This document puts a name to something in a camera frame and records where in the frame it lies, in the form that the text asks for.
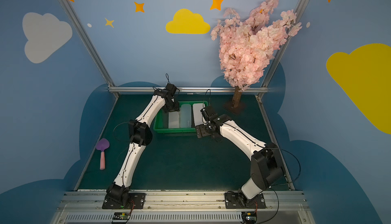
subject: tree trunk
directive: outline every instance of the tree trunk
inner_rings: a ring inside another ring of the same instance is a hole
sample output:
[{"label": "tree trunk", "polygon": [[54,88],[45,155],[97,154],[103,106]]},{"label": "tree trunk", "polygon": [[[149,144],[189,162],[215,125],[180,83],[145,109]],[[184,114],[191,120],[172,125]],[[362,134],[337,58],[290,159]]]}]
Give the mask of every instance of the tree trunk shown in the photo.
[{"label": "tree trunk", "polygon": [[231,103],[232,108],[235,109],[239,106],[241,96],[242,96],[242,90],[238,86],[235,86],[235,93],[233,94],[232,103]]}]

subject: white cloud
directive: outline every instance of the white cloud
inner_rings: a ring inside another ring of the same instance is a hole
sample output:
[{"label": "white cloud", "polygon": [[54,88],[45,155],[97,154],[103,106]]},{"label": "white cloud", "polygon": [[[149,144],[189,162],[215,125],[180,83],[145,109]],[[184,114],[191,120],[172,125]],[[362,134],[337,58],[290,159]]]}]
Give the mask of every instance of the white cloud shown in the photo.
[{"label": "white cloud", "polygon": [[28,40],[25,54],[35,64],[45,61],[72,37],[71,26],[50,13],[27,13],[22,26]]}]

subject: pink blossom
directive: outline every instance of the pink blossom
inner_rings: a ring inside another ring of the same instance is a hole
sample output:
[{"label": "pink blossom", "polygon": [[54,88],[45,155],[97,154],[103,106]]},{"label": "pink blossom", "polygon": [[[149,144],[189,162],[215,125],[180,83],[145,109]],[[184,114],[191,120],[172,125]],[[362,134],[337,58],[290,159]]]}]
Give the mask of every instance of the pink blossom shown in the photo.
[{"label": "pink blossom", "polygon": [[274,58],[273,52],[286,43],[288,36],[296,35],[302,28],[301,23],[292,25],[296,21],[293,10],[283,11],[282,20],[266,26],[277,6],[278,0],[266,0],[253,9],[244,22],[235,10],[228,8],[224,17],[229,17],[224,22],[218,20],[211,31],[212,40],[220,36],[220,67],[231,86],[245,90],[259,82],[264,68]]}]

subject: black cable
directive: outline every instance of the black cable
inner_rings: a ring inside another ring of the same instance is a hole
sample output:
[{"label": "black cable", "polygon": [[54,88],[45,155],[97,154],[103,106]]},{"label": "black cable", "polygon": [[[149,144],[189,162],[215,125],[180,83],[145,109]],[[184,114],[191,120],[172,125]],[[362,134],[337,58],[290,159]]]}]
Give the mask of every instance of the black cable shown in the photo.
[{"label": "black cable", "polygon": [[229,125],[229,126],[232,127],[233,129],[235,129],[235,130],[237,130],[238,132],[242,133],[247,139],[250,140],[250,142],[254,143],[255,145],[257,145],[257,146],[259,146],[259,147],[261,147],[261,148],[264,148],[264,147],[262,147],[261,145],[259,145],[258,143],[256,143],[256,142],[254,142],[253,140],[251,140],[251,139],[250,139],[248,136],[246,136],[246,134],[244,134],[241,130],[239,130],[239,129],[233,127],[233,126],[230,125],[230,124],[226,124],[226,123],[223,123],[223,124],[224,124],[224,125]]},{"label": "black cable", "polygon": [[[226,124],[226,123],[223,123],[223,124],[224,124],[224,125],[229,125],[229,126],[232,127],[233,129],[236,129],[238,132],[242,133],[247,139],[249,139],[252,143],[254,143],[254,144],[257,145],[257,146],[260,146],[259,144],[253,142],[250,138],[248,138],[248,137],[247,137],[243,132],[241,132],[239,129],[233,127],[233,126],[230,125],[230,124]],[[274,185],[272,185],[272,186],[280,186],[280,185],[290,184],[290,183],[296,181],[296,180],[300,177],[300,174],[301,174],[301,164],[300,164],[299,159],[297,159],[297,157],[296,157],[295,155],[293,155],[291,152],[286,151],[285,149],[282,149],[282,148],[266,148],[266,147],[262,147],[262,146],[260,146],[260,147],[261,147],[261,148],[265,148],[265,149],[278,149],[278,150],[285,151],[285,152],[289,153],[290,155],[292,155],[292,156],[296,159],[297,163],[299,164],[299,173],[298,173],[297,177],[296,177],[293,181],[290,181],[290,182],[287,182],[287,183],[282,183],[282,184],[274,184]]]},{"label": "black cable", "polygon": [[130,220],[130,216],[132,215],[132,212],[133,212],[133,208],[134,208],[134,206],[135,206],[135,204],[134,204],[134,201],[133,200],[130,200],[130,202],[132,202],[133,203],[133,206],[132,206],[132,209],[130,210],[130,213],[129,213],[129,219],[127,219],[126,220],[126,222],[124,223],[124,224],[126,224],[129,220]]},{"label": "black cable", "polygon": [[116,129],[119,125],[122,125],[122,124],[125,124],[125,123],[129,123],[129,122],[126,121],[126,122],[122,122],[122,123],[119,123],[118,125],[116,125],[116,126],[114,127],[114,130],[113,130],[113,135],[114,135],[114,138],[115,138],[117,141],[124,142],[124,143],[130,143],[130,141],[122,141],[122,140],[118,139],[118,138],[115,136],[115,129]]},{"label": "black cable", "polygon": [[266,221],[258,222],[256,224],[261,224],[261,223],[268,222],[268,221],[270,221],[271,219],[273,219],[277,215],[278,209],[280,208],[280,200],[278,199],[278,195],[277,195],[276,191],[274,191],[274,189],[272,189],[272,188],[271,188],[271,190],[273,190],[273,192],[276,194],[276,197],[277,197],[277,211],[276,211],[276,213],[274,213],[274,216],[272,216],[271,218],[267,219]]},{"label": "black cable", "polygon": [[128,147],[126,147],[126,148],[117,156],[116,161],[117,161],[118,164],[120,164],[120,162],[118,161],[118,158],[121,156],[121,154],[122,154],[123,152],[125,152],[125,150],[128,150]]},{"label": "black cable", "polygon": [[159,98],[159,96],[156,96],[155,101],[153,101],[153,103],[150,104],[150,106],[149,106],[149,108],[147,109],[147,111],[146,111],[144,114],[140,114],[141,117],[144,117],[144,116],[148,113],[149,109],[152,108],[152,105],[156,102],[156,100],[157,100],[158,98]]},{"label": "black cable", "polygon": [[208,91],[209,91],[209,104],[208,104],[208,105],[210,105],[210,97],[211,97],[211,92],[212,92],[211,89],[208,89],[208,90],[205,92],[204,99],[202,100],[202,103],[204,103],[205,98],[206,98],[206,94],[208,93]]},{"label": "black cable", "polygon": [[175,98],[174,99],[177,99],[178,98],[178,96],[179,96],[179,92],[180,92],[181,90],[179,90],[178,89],[178,94],[175,96]]},{"label": "black cable", "polygon": [[169,74],[167,74],[167,73],[166,73],[166,78],[167,78],[167,81],[169,82],[169,84],[171,84],[170,79],[169,79]]},{"label": "black cable", "polygon": [[266,148],[266,149],[278,149],[278,150],[285,151],[285,152],[289,153],[290,155],[292,155],[296,159],[297,163],[299,164],[299,173],[298,173],[297,177],[293,181],[290,181],[290,182],[287,182],[287,183],[282,183],[282,184],[274,184],[272,186],[280,186],[280,185],[290,184],[290,183],[296,181],[300,177],[300,174],[301,174],[301,164],[300,164],[299,160],[296,158],[295,155],[293,155],[291,152],[286,151],[285,149],[282,149],[282,148]]},{"label": "black cable", "polygon": [[122,185],[124,186],[124,174],[125,174],[125,168],[126,168],[126,165],[127,165],[127,162],[129,161],[129,157],[130,155],[132,154],[133,152],[133,149],[134,149],[134,143],[133,144],[133,147],[132,147],[132,151],[129,153],[128,157],[127,157],[127,160],[126,160],[126,163],[125,163],[125,166],[124,166],[124,170],[122,171]]}]

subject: black mounting plate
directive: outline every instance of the black mounting plate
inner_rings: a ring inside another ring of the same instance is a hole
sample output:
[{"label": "black mounting plate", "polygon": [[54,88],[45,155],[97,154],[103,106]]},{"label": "black mounting plate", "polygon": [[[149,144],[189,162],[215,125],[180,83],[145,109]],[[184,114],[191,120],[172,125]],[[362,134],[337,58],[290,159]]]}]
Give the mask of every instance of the black mounting plate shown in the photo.
[{"label": "black mounting plate", "polygon": [[206,130],[206,125],[204,124],[201,124],[201,125],[197,125],[195,127],[195,131],[197,132],[197,137],[198,138],[202,138],[204,136],[209,136],[211,135],[211,133],[209,133],[207,130]]},{"label": "black mounting plate", "polygon": [[239,195],[237,191],[230,191],[224,194],[225,208],[227,209],[255,209],[258,205],[258,209],[266,209],[266,203],[264,195],[258,194],[251,205],[243,207],[239,202]]},{"label": "black mounting plate", "polygon": [[[134,208],[136,210],[142,209],[144,207],[145,193],[129,193],[129,198],[134,201]],[[114,202],[110,199],[105,199],[103,201],[102,209],[113,209],[113,210],[129,210],[131,209],[132,203],[129,203],[125,207],[121,207],[117,202]]]}]

